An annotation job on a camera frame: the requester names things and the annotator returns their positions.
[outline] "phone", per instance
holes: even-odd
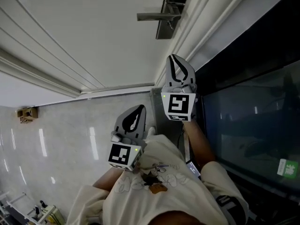
[[[201,179],[201,175],[200,175],[200,167],[199,165],[196,163],[196,161],[194,159],[191,159],[189,161],[187,161],[187,167],[192,171],[192,173],[198,177],[199,179]]]

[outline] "green sticker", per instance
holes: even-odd
[[[298,163],[286,159],[281,159],[277,174],[286,178],[295,178],[298,170]]]

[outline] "person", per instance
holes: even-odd
[[[248,204],[216,162],[195,120],[184,122],[201,180],[181,152],[151,128],[137,173],[111,168],[93,186],[83,186],[67,224],[222,225],[245,224]]]

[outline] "sleeve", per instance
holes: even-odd
[[[215,198],[230,225],[244,225],[249,207],[227,171],[217,162],[209,162],[201,170],[201,179]]]
[[[103,202],[108,195],[108,191],[92,186],[83,186],[71,208],[67,225],[101,224]]]

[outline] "white t-shirt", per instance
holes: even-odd
[[[248,205],[220,164],[206,164],[200,180],[164,135],[151,136],[146,143],[139,160],[141,173],[123,172],[110,193],[91,186],[82,187],[68,224],[147,225],[159,214],[173,210],[183,211],[206,225],[229,224],[228,221],[235,224],[232,217],[225,217],[227,212],[223,209],[234,206],[228,205],[231,199],[243,208],[232,209],[242,217],[238,221],[246,223]],[[156,176],[167,191],[153,194],[145,185],[143,173]]]

